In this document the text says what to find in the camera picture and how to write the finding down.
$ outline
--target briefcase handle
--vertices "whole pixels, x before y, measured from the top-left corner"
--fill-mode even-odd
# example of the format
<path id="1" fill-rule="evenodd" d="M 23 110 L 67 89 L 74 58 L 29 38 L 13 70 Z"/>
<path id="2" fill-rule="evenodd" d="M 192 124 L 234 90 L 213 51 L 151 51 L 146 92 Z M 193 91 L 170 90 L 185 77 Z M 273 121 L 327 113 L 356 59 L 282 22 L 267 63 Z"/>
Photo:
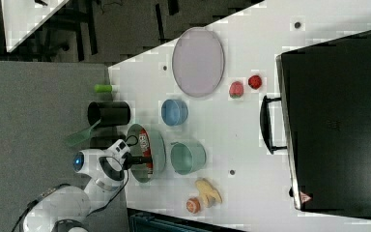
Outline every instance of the briefcase handle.
<path id="1" fill-rule="evenodd" d="M 269 103 L 279 102 L 279 101 L 281 101 L 281 98 L 270 99 L 267 96 L 264 96 L 263 102 L 261 104 L 261 111 L 260 111 L 261 134 L 263 135 L 265 145 L 267 145 L 267 148 L 268 150 L 270 150 L 271 154 L 273 154 L 273 152 L 277 150 L 287 149 L 287 146 L 283 146 L 283 147 L 273 146 L 273 142 L 272 142 L 272 128 L 271 128 Z"/>

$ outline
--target teal bowl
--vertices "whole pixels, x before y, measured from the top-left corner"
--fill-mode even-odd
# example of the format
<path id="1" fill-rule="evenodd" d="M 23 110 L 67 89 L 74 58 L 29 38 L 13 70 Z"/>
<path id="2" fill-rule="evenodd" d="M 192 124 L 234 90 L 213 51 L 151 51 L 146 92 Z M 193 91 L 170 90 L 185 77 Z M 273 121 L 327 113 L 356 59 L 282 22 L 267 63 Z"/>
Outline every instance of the teal bowl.
<path id="1" fill-rule="evenodd" d="M 180 175 L 200 170 L 206 164 L 206 151 L 198 141 L 172 143 L 171 164 Z"/>

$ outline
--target metal bowl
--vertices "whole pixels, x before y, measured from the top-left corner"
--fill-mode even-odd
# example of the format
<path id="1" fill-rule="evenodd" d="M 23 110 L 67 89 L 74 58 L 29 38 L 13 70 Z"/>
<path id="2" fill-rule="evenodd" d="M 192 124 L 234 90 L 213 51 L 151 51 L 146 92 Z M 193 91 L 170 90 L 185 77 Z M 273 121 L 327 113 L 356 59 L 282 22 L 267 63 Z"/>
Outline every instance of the metal bowl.
<path id="1" fill-rule="evenodd" d="M 134 135 L 138 138 L 138 135 L 140 134 L 142 129 L 143 129 L 142 126 L 138 124 L 133 124 L 128 129 L 127 138 L 131 135 Z M 148 168 L 146 164 L 139 164 L 139 165 L 132 166 L 130 169 L 131 174 L 140 183 L 148 183 L 154 178 L 157 178 L 158 175 L 164 170 L 165 163 L 166 163 L 164 141 L 162 139 L 160 132 L 158 130 L 146 129 L 146 128 L 144 128 L 144 130 L 148 134 L 149 140 L 150 140 L 149 141 L 150 150 L 152 152 L 152 159 L 153 159 L 153 175 L 149 177 Z M 133 143 L 132 141 L 135 141 L 135 139 L 130 138 L 128 140 L 128 143 Z M 140 148 L 140 143 L 137 143 L 136 145 L 130 147 L 130 149 L 131 149 L 131 154 L 134 157 L 143 156 L 143 153 L 141 152 L 141 148 Z"/>

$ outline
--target screw hole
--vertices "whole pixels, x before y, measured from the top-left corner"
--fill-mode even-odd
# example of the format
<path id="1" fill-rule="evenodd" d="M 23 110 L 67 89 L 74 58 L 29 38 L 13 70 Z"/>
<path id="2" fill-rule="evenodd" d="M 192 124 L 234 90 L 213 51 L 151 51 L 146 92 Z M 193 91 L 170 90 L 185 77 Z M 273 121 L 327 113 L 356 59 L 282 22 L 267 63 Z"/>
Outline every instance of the screw hole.
<path id="1" fill-rule="evenodd" d="M 300 29 L 300 27 L 302 26 L 302 24 L 300 22 L 296 22 L 294 24 L 294 26 L 295 26 L 296 29 Z"/>

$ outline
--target black cup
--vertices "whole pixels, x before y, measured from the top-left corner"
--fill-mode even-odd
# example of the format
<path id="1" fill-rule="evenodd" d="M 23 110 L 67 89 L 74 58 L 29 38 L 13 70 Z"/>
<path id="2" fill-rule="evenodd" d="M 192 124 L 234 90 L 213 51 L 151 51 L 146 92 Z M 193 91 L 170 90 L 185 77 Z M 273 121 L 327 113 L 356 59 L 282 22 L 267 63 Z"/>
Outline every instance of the black cup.
<path id="1" fill-rule="evenodd" d="M 90 149 L 102 149 L 105 150 L 113 145 L 117 140 L 126 140 L 124 134 L 117 134 L 111 136 L 98 136 L 90 139 Z"/>
<path id="2" fill-rule="evenodd" d="M 97 128 L 127 125 L 130 116 L 130 107 L 124 101 L 91 102 L 87 110 L 90 126 L 100 120 Z"/>

